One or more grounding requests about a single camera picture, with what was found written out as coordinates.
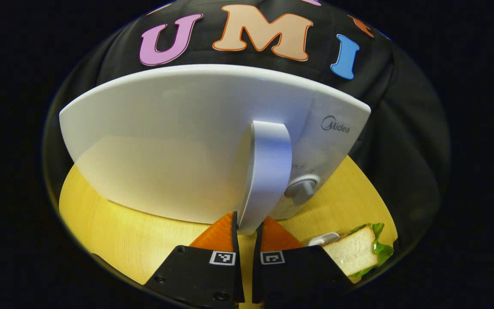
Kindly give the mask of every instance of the yellow table surface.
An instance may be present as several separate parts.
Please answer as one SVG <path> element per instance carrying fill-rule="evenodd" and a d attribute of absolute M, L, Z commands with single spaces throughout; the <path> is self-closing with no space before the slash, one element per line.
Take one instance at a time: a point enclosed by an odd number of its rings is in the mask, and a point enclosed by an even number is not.
<path fill-rule="evenodd" d="M 146 283 L 173 248 L 189 245 L 209 227 L 208 224 L 149 215 L 105 200 L 76 166 L 64 182 L 59 211 L 70 231 L 89 252 L 140 284 Z M 378 222 L 384 223 L 380 242 L 392 246 L 398 238 L 392 216 L 350 157 L 346 157 L 294 217 L 280 221 L 302 242 L 324 233 L 345 233 L 361 224 Z M 238 237 L 247 301 L 240 304 L 240 309 L 259 307 L 249 303 L 255 240 L 256 234 Z"/>

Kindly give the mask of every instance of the blue letter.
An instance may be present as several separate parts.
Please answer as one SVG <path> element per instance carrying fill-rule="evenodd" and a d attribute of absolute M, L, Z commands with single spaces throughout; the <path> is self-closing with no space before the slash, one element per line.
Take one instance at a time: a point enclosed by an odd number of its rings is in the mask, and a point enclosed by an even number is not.
<path fill-rule="evenodd" d="M 337 35 L 337 39 L 340 41 L 339 58 L 331 65 L 331 71 L 342 78 L 353 79 L 353 61 L 355 52 L 359 51 L 359 46 L 341 34 Z"/>

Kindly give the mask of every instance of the letter u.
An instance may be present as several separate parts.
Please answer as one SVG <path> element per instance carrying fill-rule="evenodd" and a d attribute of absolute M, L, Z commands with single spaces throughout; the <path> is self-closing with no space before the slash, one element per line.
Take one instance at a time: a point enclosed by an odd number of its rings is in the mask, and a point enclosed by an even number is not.
<path fill-rule="evenodd" d="M 177 19 L 175 25 L 178 25 L 178 30 L 175 43 L 166 51 L 158 51 L 156 46 L 159 33 L 167 27 L 167 24 L 159 25 L 143 33 L 140 51 L 142 64 L 160 65 L 178 58 L 186 51 L 192 35 L 192 29 L 194 29 L 194 23 L 201 17 L 203 17 L 203 14 L 194 14 Z"/>

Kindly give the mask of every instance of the midea logo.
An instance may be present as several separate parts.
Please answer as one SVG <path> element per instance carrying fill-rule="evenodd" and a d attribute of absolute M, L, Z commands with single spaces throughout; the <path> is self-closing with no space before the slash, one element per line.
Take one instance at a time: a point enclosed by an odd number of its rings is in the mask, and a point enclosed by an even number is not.
<path fill-rule="evenodd" d="M 339 124 L 335 116 L 331 115 L 323 118 L 323 121 L 321 122 L 321 128 L 325 131 L 335 130 L 345 133 L 349 132 L 349 127 L 345 127 L 344 124 Z"/>

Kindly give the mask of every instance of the orange letter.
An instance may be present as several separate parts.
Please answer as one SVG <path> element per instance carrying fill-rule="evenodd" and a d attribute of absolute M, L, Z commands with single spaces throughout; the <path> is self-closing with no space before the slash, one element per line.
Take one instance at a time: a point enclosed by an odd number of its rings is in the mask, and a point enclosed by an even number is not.
<path fill-rule="evenodd" d="M 304 45 L 312 21 L 295 14 L 284 14 L 269 23 L 258 8 L 244 4 L 223 6 L 222 10 L 228 12 L 228 20 L 222 38 L 213 43 L 214 49 L 243 51 L 247 47 L 241 40 L 245 29 L 257 51 L 263 51 L 279 35 L 280 42 L 272 47 L 274 54 L 297 61 L 308 60 Z"/>
<path fill-rule="evenodd" d="M 365 26 L 365 24 L 357 19 L 357 18 L 354 18 L 354 17 L 351 17 L 350 15 L 348 15 L 348 17 L 350 17 L 351 19 L 353 19 L 353 23 L 361 29 L 361 31 L 363 31 L 364 33 L 367 33 L 368 36 L 370 37 L 375 37 L 372 33 L 369 32 L 369 30 L 371 30 L 371 28 L 369 28 L 368 26 Z"/>

